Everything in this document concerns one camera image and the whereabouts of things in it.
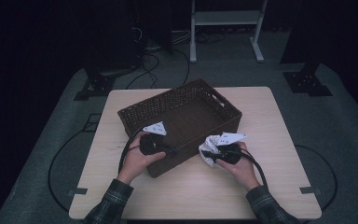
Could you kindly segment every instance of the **wicker basket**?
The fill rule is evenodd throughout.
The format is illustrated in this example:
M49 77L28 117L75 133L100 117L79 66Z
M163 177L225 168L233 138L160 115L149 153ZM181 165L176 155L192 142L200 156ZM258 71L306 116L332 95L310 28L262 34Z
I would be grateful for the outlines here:
M141 126L164 122L164 143L179 149L147 167L157 177L199 153L205 138L222 132L235 133L242 113L202 79L165 91L138 104L119 110L126 133Z

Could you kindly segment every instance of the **gray floor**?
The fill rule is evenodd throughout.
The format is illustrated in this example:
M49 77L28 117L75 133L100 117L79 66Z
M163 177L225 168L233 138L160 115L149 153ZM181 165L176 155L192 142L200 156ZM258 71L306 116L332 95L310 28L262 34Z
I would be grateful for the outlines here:
M264 63L257 63L249 43L249 35L228 35L225 41L213 45L197 45L198 62L190 65L188 80L203 78L214 87L270 87L293 142L313 148L323 155L337 175L337 197L321 218L311 223L358 223L358 105L343 87L338 75L321 65L317 77L333 93L328 97L309 97L291 92L282 72L298 71L302 64L280 64L288 33L262 33L260 48ZM177 46L188 56L188 44ZM180 86L186 76L185 57L175 52L158 52L159 65L153 70L158 88ZM151 68L155 59L145 59ZM124 89L143 73L117 79L114 89ZM0 211L0 223L79 223L68 217L48 191L48 168L60 147L83 128L90 113L102 113L105 97L73 101L86 80L83 70L74 74L62 94L44 131L5 205ZM130 89L150 88L153 81L146 75ZM69 208L68 192L75 189L87 158L93 133L80 133L57 156L51 169L51 186L58 200ZM328 165L312 151L297 148L310 183L321 194L321 207L334 193L335 182Z

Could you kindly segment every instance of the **flannel shirt sleeve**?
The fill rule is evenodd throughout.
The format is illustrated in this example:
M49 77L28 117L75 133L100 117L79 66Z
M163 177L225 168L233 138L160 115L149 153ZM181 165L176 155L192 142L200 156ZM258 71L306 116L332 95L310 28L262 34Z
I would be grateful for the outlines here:
M269 190L264 186L251 189L246 194L246 198L256 217L263 224L300 224L297 218L279 206L277 201L269 193Z
M120 223L121 214L132 191L133 187L114 179L102 201L89 212L84 222L89 224Z

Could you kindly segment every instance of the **person's right hand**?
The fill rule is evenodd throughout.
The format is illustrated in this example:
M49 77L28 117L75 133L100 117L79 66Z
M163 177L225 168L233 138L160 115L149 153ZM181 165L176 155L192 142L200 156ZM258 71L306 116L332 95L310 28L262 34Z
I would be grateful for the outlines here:
M245 143L237 142L237 144L243 153L249 154ZM216 160L216 163L232 173L235 179L245 187L247 191L260 186L260 183L258 183L255 177L254 165L248 159L242 157L235 165L222 160Z

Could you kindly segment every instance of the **wooden table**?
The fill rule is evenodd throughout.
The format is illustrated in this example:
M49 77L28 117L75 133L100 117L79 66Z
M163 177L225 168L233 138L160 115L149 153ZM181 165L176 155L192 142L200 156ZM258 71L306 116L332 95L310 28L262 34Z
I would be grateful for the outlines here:
M322 212L310 186L281 112L267 87L216 88L241 112L238 133L259 162L271 194L290 214L315 219ZM78 183L86 194L76 194L69 216L82 219L101 201L117 176L120 154L128 136L119 109L166 90L111 91ZM135 188L124 219L252 219L246 191L224 169L211 168L197 155L158 178L147 171L132 181Z

